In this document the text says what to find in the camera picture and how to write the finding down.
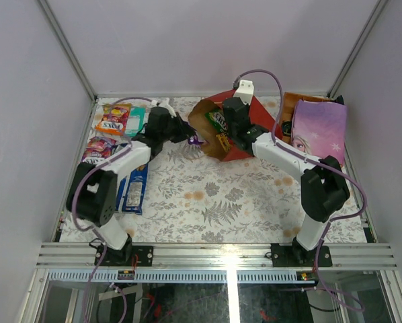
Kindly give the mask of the green Fox's candy bag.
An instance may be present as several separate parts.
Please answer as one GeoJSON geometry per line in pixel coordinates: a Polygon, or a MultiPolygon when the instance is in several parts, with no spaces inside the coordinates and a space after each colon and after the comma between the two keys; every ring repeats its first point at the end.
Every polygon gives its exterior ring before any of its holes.
{"type": "Polygon", "coordinates": [[[218,133],[227,133],[227,122],[225,120],[223,111],[220,108],[215,108],[206,112],[205,117],[207,121],[216,129],[218,133]]]}

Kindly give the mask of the yellow snack bar wrapper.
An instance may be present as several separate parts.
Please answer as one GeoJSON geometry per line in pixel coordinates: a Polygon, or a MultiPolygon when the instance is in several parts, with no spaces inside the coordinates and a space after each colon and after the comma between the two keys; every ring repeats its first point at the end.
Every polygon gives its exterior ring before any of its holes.
{"type": "Polygon", "coordinates": [[[232,148],[232,143],[229,141],[229,138],[225,133],[219,133],[216,135],[216,138],[218,139],[220,145],[222,146],[223,150],[225,152],[228,152],[232,148]]]}

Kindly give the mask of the teal snack packet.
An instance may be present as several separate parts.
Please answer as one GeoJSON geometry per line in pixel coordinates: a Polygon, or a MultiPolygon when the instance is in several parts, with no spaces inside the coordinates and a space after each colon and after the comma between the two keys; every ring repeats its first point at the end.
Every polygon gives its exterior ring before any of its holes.
{"type": "Polygon", "coordinates": [[[144,107],[133,106],[130,109],[128,120],[124,134],[127,137],[134,137],[142,130],[143,125],[147,121],[147,109],[144,107]]]}

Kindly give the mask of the purple chocolate bar wrapper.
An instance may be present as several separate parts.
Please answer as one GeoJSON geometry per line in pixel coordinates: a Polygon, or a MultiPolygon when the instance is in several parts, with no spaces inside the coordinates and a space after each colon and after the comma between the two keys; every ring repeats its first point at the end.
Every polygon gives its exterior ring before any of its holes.
{"type": "Polygon", "coordinates": [[[189,145],[196,145],[198,147],[200,147],[201,145],[204,144],[203,141],[200,140],[200,138],[198,137],[196,130],[188,123],[185,122],[185,126],[186,126],[186,130],[187,130],[187,142],[189,145]]]}

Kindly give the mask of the red paper bag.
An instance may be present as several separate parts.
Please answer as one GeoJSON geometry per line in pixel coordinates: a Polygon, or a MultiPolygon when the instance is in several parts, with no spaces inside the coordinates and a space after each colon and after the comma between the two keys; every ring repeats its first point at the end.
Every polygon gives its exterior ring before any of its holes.
{"type": "Polygon", "coordinates": [[[221,162],[252,157],[252,143],[276,124],[256,97],[246,104],[234,93],[232,89],[202,99],[188,116],[190,126],[204,139],[202,151],[221,162]]]}

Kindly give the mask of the orange Fox's candy bag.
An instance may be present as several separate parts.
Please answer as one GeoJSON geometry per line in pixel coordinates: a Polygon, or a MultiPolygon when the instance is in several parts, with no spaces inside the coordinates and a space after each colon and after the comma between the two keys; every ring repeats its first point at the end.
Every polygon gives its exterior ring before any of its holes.
{"type": "Polygon", "coordinates": [[[132,104],[104,104],[102,117],[95,125],[95,130],[109,135],[123,136],[132,104]]]}

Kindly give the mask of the purple Fox's candy bag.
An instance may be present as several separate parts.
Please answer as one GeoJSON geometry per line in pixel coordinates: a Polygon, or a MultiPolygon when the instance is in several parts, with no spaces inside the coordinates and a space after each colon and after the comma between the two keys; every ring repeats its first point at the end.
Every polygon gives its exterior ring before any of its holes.
{"type": "Polygon", "coordinates": [[[93,137],[83,153],[82,162],[97,165],[114,154],[117,140],[107,137],[93,137]]]}

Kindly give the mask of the blue Doritos chip bag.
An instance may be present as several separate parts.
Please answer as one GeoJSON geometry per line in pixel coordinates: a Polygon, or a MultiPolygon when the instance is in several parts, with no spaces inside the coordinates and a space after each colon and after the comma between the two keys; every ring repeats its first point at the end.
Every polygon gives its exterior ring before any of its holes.
{"type": "Polygon", "coordinates": [[[151,150],[146,145],[134,142],[132,149],[113,163],[118,175],[116,211],[142,215],[142,205],[147,187],[148,162],[151,150]]]}

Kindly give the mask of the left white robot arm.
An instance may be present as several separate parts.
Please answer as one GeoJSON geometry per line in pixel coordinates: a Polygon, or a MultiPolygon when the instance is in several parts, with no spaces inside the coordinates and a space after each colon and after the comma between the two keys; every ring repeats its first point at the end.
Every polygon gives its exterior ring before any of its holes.
{"type": "Polygon", "coordinates": [[[79,231],[93,230],[110,249],[110,258],[118,265],[133,257],[131,237],[116,216],[116,197],[121,181],[136,168],[148,164],[170,141],[180,143],[196,135],[181,116],[169,109],[152,108],[147,123],[120,151],[97,165],[78,164],[66,200],[79,231]]]}

